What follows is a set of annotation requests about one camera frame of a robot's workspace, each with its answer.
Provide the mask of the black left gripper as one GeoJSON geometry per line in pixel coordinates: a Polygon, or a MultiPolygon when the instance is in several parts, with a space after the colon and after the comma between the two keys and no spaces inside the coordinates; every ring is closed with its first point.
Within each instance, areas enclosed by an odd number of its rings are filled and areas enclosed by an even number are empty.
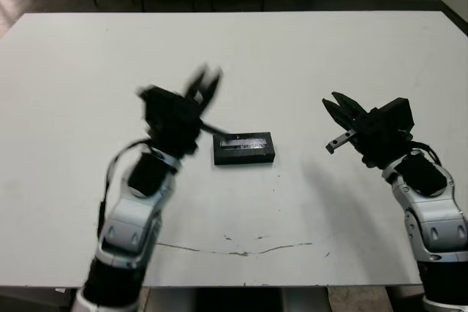
{"type": "Polygon", "coordinates": [[[208,132],[223,139],[228,133],[202,121],[200,114],[216,94],[223,71],[206,71],[198,67],[189,78],[184,96],[149,96],[147,98],[147,125],[151,145],[174,157],[193,154],[197,138],[208,132]],[[200,90],[200,105],[193,99],[200,90]]]}

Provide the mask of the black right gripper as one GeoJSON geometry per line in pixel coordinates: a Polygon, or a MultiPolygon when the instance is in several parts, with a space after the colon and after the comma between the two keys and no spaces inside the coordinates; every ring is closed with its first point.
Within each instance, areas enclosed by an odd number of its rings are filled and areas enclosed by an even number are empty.
{"type": "Polygon", "coordinates": [[[327,99],[322,99],[322,103],[345,133],[334,137],[325,146],[330,154],[350,143],[362,155],[367,167],[382,170],[408,152],[414,127],[411,114],[367,114],[354,99],[343,93],[334,91],[332,96],[338,104],[327,99]]]}

